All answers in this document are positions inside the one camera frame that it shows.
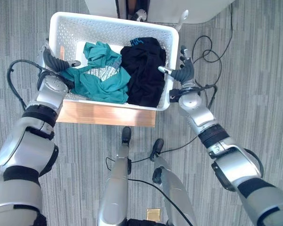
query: robotic hand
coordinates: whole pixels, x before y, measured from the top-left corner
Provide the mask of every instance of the robotic hand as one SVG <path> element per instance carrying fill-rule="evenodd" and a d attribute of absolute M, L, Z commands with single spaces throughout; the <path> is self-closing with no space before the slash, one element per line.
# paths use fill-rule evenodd
<path fill-rule="evenodd" d="M 181 70 L 158 69 L 181 82 L 177 95 L 180 114 L 214 159 L 212 168 L 222 186 L 237 192 L 251 221 L 257 226 L 283 226 L 283 191 L 264 181 L 245 150 L 215 120 L 197 94 L 191 52 L 182 47 L 185 67 Z"/>

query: fabric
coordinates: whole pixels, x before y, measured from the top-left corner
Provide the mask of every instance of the fabric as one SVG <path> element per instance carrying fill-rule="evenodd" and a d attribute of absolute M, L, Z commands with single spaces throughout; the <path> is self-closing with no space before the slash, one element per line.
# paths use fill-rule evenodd
<path fill-rule="evenodd" d="M 158 66 L 165 65 L 166 52 L 155 38 L 133 39 L 131 45 L 121 50 L 121 66 L 131 76 L 127 102 L 157 107 L 165 86 L 164 74 Z"/>
<path fill-rule="evenodd" d="M 61 73 L 75 83 L 71 92 L 94 101 L 125 103 L 130 75 L 120 67 L 122 56 L 113 52 L 108 44 L 99 41 L 96 44 L 87 42 L 83 53 L 88 66 L 79 69 L 71 67 Z"/>

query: plastic basket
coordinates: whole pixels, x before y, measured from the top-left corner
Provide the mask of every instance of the plastic basket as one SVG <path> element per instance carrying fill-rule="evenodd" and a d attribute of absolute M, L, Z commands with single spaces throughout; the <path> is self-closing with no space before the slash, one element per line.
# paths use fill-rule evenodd
<path fill-rule="evenodd" d="M 50 20 L 49 46 L 54 55 L 64 60 L 79 60 L 81 66 L 87 65 L 83 55 L 85 42 L 108 43 L 113 51 L 119 53 L 124 46 L 130 46 L 130 40 L 139 37 L 156 38 L 166 51 L 166 66 L 175 69 L 178 33 L 172 27 L 66 12 L 55 13 Z M 164 91 L 156 108 L 90 101 L 74 94 L 68 94 L 66 98 L 100 105 L 163 111 L 170 105 L 169 91 L 173 87 L 173 81 L 171 76 L 165 75 Z"/>

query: floor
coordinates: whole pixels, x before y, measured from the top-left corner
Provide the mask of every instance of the floor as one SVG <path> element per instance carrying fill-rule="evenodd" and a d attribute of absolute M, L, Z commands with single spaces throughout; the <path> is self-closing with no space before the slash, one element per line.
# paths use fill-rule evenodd
<path fill-rule="evenodd" d="M 88 13 L 84 0 L 0 0 L 0 148 L 22 114 L 8 89 L 7 67 L 19 58 L 36 59 L 49 33 L 50 17 L 57 11 Z M 207 23 L 184 25 L 179 44 L 191 47 L 202 34 L 209 35 L 213 49 L 221 53 L 230 35 L 229 9 Z M 195 54 L 199 56 L 207 46 L 203 41 Z M 218 64 L 195 64 L 195 76 L 203 84 L 216 79 L 217 72 Z M 36 75 L 27 65 L 15 68 L 13 80 L 26 102 L 36 92 Z M 218 88 L 213 114 L 242 146 L 258 154 L 265 180 L 283 189 L 283 0 L 233 3 L 233 40 L 223 57 Z M 40 179 L 49 226 L 96 225 L 109 174 L 104 160 L 115 156 L 121 130 L 121 126 L 57 124 L 59 158 Z M 157 113 L 155 128 L 132 128 L 130 158 L 147 157 L 159 137 L 165 140 L 165 150 L 194 137 L 176 104 Z M 163 155 L 186 186 L 199 226 L 251 225 L 237 195 L 223 189 L 214 176 L 212 161 L 199 140 Z M 132 166 L 130 177 L 151 181 L 152 172 L 153 163 L 143 161 Z M 131 181 L 129 190 L 129 218 L 144 219 L 146 208 L 162 208 L 162 222 L 166 222 L 163 198 L 157 191 Z"/>

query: black cable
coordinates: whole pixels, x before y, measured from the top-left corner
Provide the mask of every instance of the black cable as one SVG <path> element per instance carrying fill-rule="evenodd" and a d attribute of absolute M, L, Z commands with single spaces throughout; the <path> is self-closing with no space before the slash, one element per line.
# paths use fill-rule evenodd
<path fill-rule="evenodd" d="M 180 146 L 180 147 L 178 147 L 178 148 L 174 148 L 174 149 L 170 149 L 170 150 L 163 151 L 163 152 L 161 152 L 161 154 L 162 154 L 162 153 L 166 153 L 166 152 L 176 151 L 176 150 L 178 150 L 178 149 L 181 149 L 181 148 L 183 148 L 183 147 L 186 147 L 187 145 L 189 145 L 190 143 L 192 143 L 196 138 L 197 138 L 197 136 L 194 137 L 192 140 L 190 140 L 190 141 L 189 141 L 188 143 L 186 143 L 185 145 Z M 150 158 L 150 157 L 147 157 L 147 158 L 144 158 L 144 159 L 140 159 L 140 160 L 136 160 L 136 161 L 132 161 L 131 163 L 136 163 L 136 162 L 144 161 L 144 160 L 147 160 L 147 159 L 149 159 L 149 158 Z M 105 162 L 106 162 L 107 169 L 108 169 L 108 170 L 111 170 L 111 169 L 108 167 L 107 159 L 109 159 L 110 161 L 115 161 L 115 160 L 113 160 L 113 159 L 111 159 L 111 158 L 109 158 L 109 157 L 106 157 Z"/>
<path fill-rule="evenodd" d="M 48 70 L 48 69 L 46 69 L 46 68 L 44 68 L 44 67 L 42 67 L 42 66 L 40 66 L 40 65 L 38 65 L 38 64 L 36 64 L 36 63 L 33 62 L 33 61 L 30 61 L 30 60 L 23 60 L 23 59 L 15 60 L 15 61 L 13 61 L 13 62 L 9 65 L 8 71 L 7 71 L 7 74 L 6 74 L 6 77 L 7 77 L 7 80 L 8 80 L 8 85 L 9 85 L 11 91 L 13 92 L 13 94 L 14 94 L 14 95 L 18 98 L 18 100 L 20 101 L 21 106 L 22 106 L 23 110 L 25 111 L 25 109 L 26 109 L 26 104 L 25 104 L 24 100 L 21 98 L 20 94 L 17 92 L 17 90 L 16 90 L 16 88 L 15 88 L 15 86 L 14 86 L 12 80 L 11 80 L 11 73 L 14 71 L 13 66 L 14 66 L 16 63 L 21 63 L 21 62 L 22 62 L 22 63 L 30 64 L 30 65 L 35 66 L 36 68 L 38 68 L 38 69 L 39 69 L 38 77 L 40 76 L 42 70 L 48 71 L 48 72 L 50 72 L 50 73 L 53 73 L 53 72 L 50 71 L 50 70 Z"/>
<path fill-rule="evenodd" d="M 109 160 L 111 160 L 111 161 L 115 161 L 115 160 L 113 160 L 113 159 L 111 159 L 111 158 L 109 158 L 109 157 L 106 157 L 105 162 L 106 162 L 107 169 L 108 169 L 109 171 L 111 171 L 111 169 L 110 169 L 109 166 L 108 166 L 107 159 L 109 159 Z"/>
<path fill-rule="evenodd" d="M 162 153 L 166 153 L 166 152 L 176 151 L 176 150 L 178 150 L 178 149 L 181 149 L 181 148 L 183 148 L 183 147 L 186 147 L 187 145 L 189 145 L 190 143 L 192 143 L 196 138 L 197 138 L 197 136 L 194 137 L 192 140 L 190 140 L 190 141 L 189 141 L 188 143 L 186 143 L 185 145 L 183 145 L 183 146 L 181 146 L 181 147 L 178 147 L 178 148 L 174 148 L 174 149 L 170 149 L 170 150 L 167 150 L 167 151 L 163 151 L 163 152 L 161 152 L 161 154 L 162 154 Z"/>
<path fill-rule="evenodd" d="M 140 160 L 137 160 L 137 161 L 132 161 L 131 163 L 136 163 L 136 162 L 144 161 L 144 160 L 147 160 L 147 159 L 149 159 L 149 158 L 150 158 L 150 157 L 144 158 L 144 159 L 140 159 Z"/>
<path fill-rule="evenodd" d="M 160 190 L 157 186 L 151 184 L 151 183 L 148 183 L 146 181 L 143 181 L 143 180 L 136 180 L 136 179 L 128 179 L 128 180 L 131 180 L 131 181 L 137 181 L 137 182 L 142 182 L 142 183 L 145 183 L 147 185 L 150 185 L 152 186 L 153 188 L 156 188 L 164 197 L 165 199 L 167 199 L 173 206 L 175 209 L 177 209 L 177 211 L 180 213 L 180 215 L 185 219 L 185 221 L 190 225 L 190 226 L 193 226 L 193 224 L 189 221 L 189 219 L 185 216 L 185 214 L 178 208 L 178 206 L 162 191 Z"/>
<path fill-rule="evenodd" d="M 264 176 L 264 166 L 261 162 L 261 160 L 259 159 L 259 157 L 254 153 L 252 152 L 251 150 L 249 149 L 244 149 L 248 154 L 252 155 L 257 161 L 258 161 L 258 164 L 259 164 L 259 168 L 260 168 L 260 172 L 261 172 L 261 177 L 263 178 Z"/>
<path fill-rule="evenodd" d="M 228 47 L 230 46 L 230 43 L 231 43 L 231 41 L 232 41 L 232 38 L 233 38 L 233 4 L 231 4 L 230 13 L 231 13 L 231 36 L 230 36 L 230 39 L 229 39 L 229 41 L 228 41 L 228 43 L 227 43 L 227 45 L 226 45 L 226 47 L 225 47 L 223 53 L 221 54 L 221 56 L 219 56 L 215 51 L 212 50 L 212 48 L 213 48 L 213 42 L 212 42 L 212 39 L 211 39 L 209 36 L 207 36 L 207 35 L 202 35 L 202 36 L 198 37 L 198 38 L 196 39 L 196 41 L 195 41 L 193 47 L 192 47 L 192 56 L 191 56 L 191 58 L 192 58 L 192 62 L 193 62 L 193 63 L 196 63 L 196 62 L 197 62 L 198 60 L 200 60 L 200 59 L 204 59 L 207 63 L 214 63 L 214 62 L 219 61 L 219 63 L 220 63 L 219 75 L 218 75 L 216 81 L 215 81 L 212 85 L 216 85 L 217 82 L 218 82 L 219 79 L 220 79 L 221 72 L 222 72 L 222 61 L 221 61 L 221 58 L 224 56 L 225 52 L 227 51 Z M 199 41 L 200 39 L 202 39 L 202 38 L 206 38 L 206 39 L 209 40 L 210 47 L 209 47 L 209 49 L 204 50 L 204 51 L 202 52 L 201 56 L 198 57 L 196 60 L 194 60 L 194 50 L 195 50 L 196 44 L 197 44 L 198 41 Z M 208 59 L 206 58 L 206 56 L 209 55 L 210 53 L 213 53 L 213 54 L 217 57 L 217 59 L 216 59 L 216 60 L 208 60 Z M 216 93 L 217 93 L 217 88 L 214 89 L 213 96 L 212 96 L 212 98 L 211 98 L 209 104 L 207 105 L 208 109 L 211 108 L 211 106 L 212 106 L 212 104 L 213 104 L 213 102 L 214 102 L 214 100 L 215 100 L 215 95 L 216 95 Z"/>

